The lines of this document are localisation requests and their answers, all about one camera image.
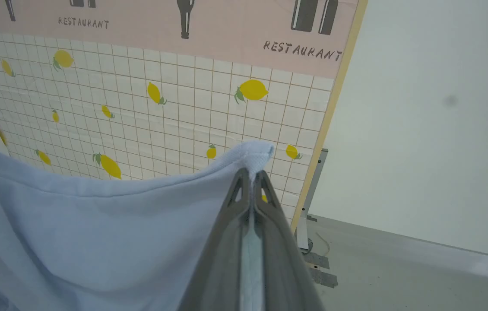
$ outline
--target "bottle print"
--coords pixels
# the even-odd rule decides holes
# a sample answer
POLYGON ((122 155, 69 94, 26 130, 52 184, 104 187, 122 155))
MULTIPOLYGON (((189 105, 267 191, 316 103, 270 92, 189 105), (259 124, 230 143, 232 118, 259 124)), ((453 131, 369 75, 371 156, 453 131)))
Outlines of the bottle print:
POLYGON ((194 6, 194 0, 177 0, 177 6, 181 12, 181 38, 188 39, 190 12, 194 6))
POLYGON ((319 0, 296 0, 291 29, 301 32, 311 32, 318 3, 319 0))
POLYGON ((334 18, 336 17, 336 9, 338 7, 338 0, 326 0, 323 8, 323 15, 321 15, 321 25, 319 26, 319 33, 329 35, 333 31, 334 18))
POLYGON ((71 6, 79 6, 80 8, 83 8, 85 6, 85 1, 84 0, 70 0, 71 6))
POLYGON ((8 8, 8 13, 10 14, 10 20, 12 22, 15 22, 16 21, 16 17, 13 15, 12 0, 6 0, 6 6, 8 8))

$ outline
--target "yellow edge trim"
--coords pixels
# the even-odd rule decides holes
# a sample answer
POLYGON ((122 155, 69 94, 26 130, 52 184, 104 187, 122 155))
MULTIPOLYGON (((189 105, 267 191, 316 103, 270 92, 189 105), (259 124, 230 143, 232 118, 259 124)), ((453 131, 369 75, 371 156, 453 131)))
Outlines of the yellow edge trim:
POLYGON ((353 54, 353 48, 357 41, 357 36, 361 28, 361 23, 363 22, 363 16, 365 15, 365 9, 367 8, 368 0, 359 0, 357 4, 357 9, 355 11, 355 16, 353 17, 353 23, 351 29, 349 30, 348 40, 346 47, 344 48, 342 63, 338 69, 338 74, 334 82, 333 90, 330 93, 329 104, 326 108, 325 118, 323 118, 323 123, 321 124, 321 130, 319 131, 319 137, 317 138, 317 143, 315 143, 315 148, 313 149, 313 155, 311 156, 311 162, 309 163, 309 169, 305 175, 304 186, 301 189, 300 198, 298 199, 298 205, 294 211, 294 217, 292 218, 292 223, 290 229, 292 233, 296 231, 298 226, 298 220, 300 219, 301 209, 305 203, 305 197, 311 186, 311 181, 313 180, 313 173, 315 173, 315 168, 317 167, 317 160, 321 155, 321 149, 325 143, 326 134, 329 131, 330 122, 333 118, 334 109, 336 108, 336 102, 342 91, 342 85, 346 77, 347 69, 349 67, 349 62, 353 54))

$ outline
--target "yellow lemon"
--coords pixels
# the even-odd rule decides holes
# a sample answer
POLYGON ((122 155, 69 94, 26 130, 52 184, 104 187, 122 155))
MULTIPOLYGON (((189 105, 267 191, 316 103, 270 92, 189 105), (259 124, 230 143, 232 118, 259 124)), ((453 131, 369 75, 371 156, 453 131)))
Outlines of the yellow lemon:
POLYGON ((46 153, 38 150, 38 149, 35 149, 35 154, 39 156, 39 158, 41 158, 41 160, 43 162, 45 162, 47 165, 52 165, 50 163, 50 158, 46 155, 46 153))
POLYGON ((104 116, 110 119, 115 118, 115 115, 110 112, 110 109, 106 105, 102 106, 102 112, 104 113, 104 116))
POLYGON ((206 152, 206 156, 208 157, 208 159, 213 159, 215 158, 216 155, 217 155, 217 149, 213 144, 210 144, 210 148, 206 152))
POLYGON ((52 110, 52 118, 54 119, 54 122, 60 122, 60 116, 58 116, 58 112, 56 110, 52 110))
POLYGON ((71 67, 71 65, 73 65, 73 58, 71 57, 71 55, 68 52, 63 51, 63 50, 58 50, 54 54, 53 60, 54 60, 54 63, 53 63, 54 69, 56 71, 58 71, 58 69, 63 70, 63 68, 71 67))
POLYGON ((10 64, 3 59, 3 69, 4 72, 9 75, 10 77, 15 77, 16 74, 12 71, 10 64))
POLYGON ((0 139, 3 140, 4 146, 7 146, 8 144, 6 143, 6 138, 4 136, 4 133, 0 130, 0 139))
POLYGON ((156 104, 165 105, 167 102, 165 99, 163 99, 163 97, 161 97, 158 87, 152 82, 148 83, 148 95, 156 104))
POLYGON ((95 153, 92 155, 92 160, 96 161, 98 165, 101 163, 104 171, 106 171, 112 177, 121 179, 121 170, 119 169, 119 166, 107 155, 95 153))
POLYGON ((249 79, 236 89, 234 100, 239 104, 238 100, 244 101, 244 97, 248 100, 260 100, 267 94, 269 94, 269 91, 265 89, 263 82, 256 79, 249 79))
POLYGON ((296 150, 296 147, 292 146, 291 144, 286 147, 286 154, 293 159, 301 159, 301 154, 299 154, 298 150, 296 150))

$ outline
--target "towel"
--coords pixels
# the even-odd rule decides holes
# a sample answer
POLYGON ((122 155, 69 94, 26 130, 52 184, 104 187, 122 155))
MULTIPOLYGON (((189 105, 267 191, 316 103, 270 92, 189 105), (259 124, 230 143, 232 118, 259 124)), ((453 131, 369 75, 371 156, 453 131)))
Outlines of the towel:
POLYGON ((253 180, 273 151, 246 142, 194 175, 147 181, 0 153, 0 310, 176 310, 234 174, 253 180))

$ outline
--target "blue fabric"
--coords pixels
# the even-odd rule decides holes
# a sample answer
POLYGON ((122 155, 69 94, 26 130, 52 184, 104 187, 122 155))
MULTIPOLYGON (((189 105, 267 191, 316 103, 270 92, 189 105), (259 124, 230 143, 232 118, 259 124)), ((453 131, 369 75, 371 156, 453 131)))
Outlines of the blue fabric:
POLYGON ((102 181, 0 153, 1 295, 23 311, 175 310, 234 173, 272 154, 248 142, 194 175, 102 181))

